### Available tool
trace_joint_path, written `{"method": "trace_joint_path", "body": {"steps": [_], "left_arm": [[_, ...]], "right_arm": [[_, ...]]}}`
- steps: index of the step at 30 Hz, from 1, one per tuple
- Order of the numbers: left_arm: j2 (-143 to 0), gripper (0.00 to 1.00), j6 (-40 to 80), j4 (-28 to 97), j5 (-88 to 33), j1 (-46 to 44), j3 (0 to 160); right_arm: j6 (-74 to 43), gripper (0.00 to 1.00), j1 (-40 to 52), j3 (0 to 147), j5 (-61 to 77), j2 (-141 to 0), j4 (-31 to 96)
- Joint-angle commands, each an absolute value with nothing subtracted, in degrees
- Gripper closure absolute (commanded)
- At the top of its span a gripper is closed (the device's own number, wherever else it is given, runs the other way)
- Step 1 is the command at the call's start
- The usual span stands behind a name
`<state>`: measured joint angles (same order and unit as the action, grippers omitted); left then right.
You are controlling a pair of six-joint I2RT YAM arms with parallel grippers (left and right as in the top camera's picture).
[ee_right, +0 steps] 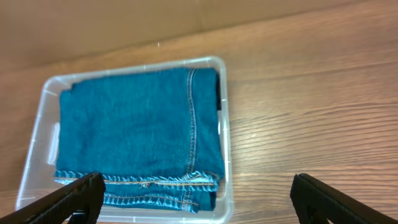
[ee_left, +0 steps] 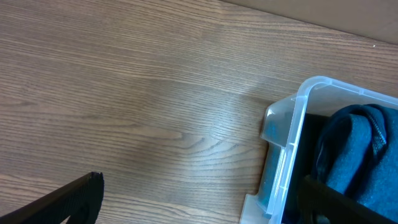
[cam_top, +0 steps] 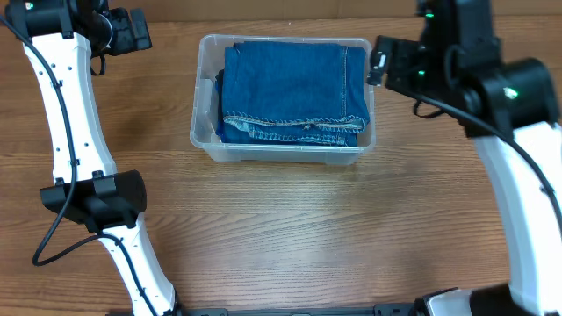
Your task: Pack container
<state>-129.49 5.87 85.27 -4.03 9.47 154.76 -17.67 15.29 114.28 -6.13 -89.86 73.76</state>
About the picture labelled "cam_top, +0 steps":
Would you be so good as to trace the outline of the blue denim jeans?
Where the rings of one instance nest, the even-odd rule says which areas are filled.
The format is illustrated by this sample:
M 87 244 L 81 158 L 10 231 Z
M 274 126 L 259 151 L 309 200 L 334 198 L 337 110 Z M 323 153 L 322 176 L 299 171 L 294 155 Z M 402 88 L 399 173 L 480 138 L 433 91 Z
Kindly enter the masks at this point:
M 224 143 L 354 147 L 370 123 L 361 47 L 237 42 L 216 76 Z

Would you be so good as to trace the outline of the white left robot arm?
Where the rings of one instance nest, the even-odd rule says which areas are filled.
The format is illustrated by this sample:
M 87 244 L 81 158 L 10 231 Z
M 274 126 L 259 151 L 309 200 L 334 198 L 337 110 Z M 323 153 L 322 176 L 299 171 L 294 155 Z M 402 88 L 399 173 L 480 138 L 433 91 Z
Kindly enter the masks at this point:
M 22 42 L 45 106 L 54 183 L 40 191 L 42 204 L 104 245 L 133 314 L 183 314 L 148 237 L 144 181 L 136 170 L 117 169 L 93 92 L 93 59 L 152 46 L 143 11 L 93 0 L 10 0 L 1 20 Z

